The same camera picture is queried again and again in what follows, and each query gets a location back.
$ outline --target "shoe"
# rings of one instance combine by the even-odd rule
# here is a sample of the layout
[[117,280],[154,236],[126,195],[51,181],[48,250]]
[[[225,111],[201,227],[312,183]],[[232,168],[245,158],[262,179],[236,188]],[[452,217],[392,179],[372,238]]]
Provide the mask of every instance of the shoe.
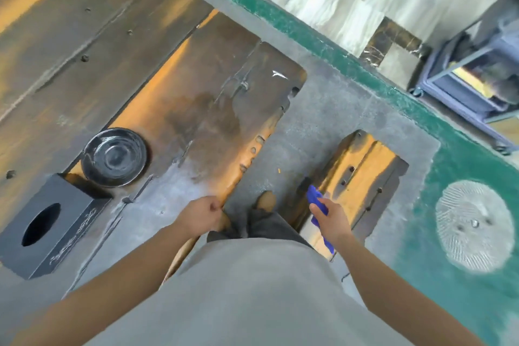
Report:
[[272,190],[264,191],[257,199],[255,208],[266,212],[272,212],[276,206],[276,196]]

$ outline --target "left hand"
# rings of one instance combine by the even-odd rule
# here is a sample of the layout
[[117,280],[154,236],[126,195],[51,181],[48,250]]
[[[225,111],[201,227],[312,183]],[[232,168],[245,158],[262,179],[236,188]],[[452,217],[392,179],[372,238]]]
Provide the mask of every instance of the left hand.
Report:
[[221,203],[215,196],[194,199],[178,214],[173,222],[189,238],[196,238],[216,228],[222,217]]

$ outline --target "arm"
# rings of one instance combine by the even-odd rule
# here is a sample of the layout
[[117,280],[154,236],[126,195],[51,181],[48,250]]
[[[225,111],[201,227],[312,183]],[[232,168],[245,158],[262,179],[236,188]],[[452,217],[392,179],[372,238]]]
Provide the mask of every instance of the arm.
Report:
[[368,310],[416,346],[483,345],[477,336],[446,310],[413,288],[357,241],[341,205],[323,198],[324,215],[314,204],[310,210],[323,236],[346,262]]
[[13,345],[82,345],[158,290],[178,250],[222,215],[215,197],[191,201],[171,225],[52,305]]

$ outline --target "gray t-shirt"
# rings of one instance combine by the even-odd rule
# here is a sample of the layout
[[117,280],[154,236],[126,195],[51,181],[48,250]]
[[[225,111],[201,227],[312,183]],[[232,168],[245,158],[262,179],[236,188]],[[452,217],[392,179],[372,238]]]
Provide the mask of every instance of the gray t-shirt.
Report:
[[294,241],[217,241],[88,345],[409,345]]

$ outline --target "drain cover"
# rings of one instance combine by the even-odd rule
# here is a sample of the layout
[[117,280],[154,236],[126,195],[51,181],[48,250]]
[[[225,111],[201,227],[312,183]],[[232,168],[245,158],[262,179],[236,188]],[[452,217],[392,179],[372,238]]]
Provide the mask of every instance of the drain cover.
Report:
[[490,187],[461,180],[436,204],[438,236],[448,259],[472,272],[501,268],[515,244],[512,215]]

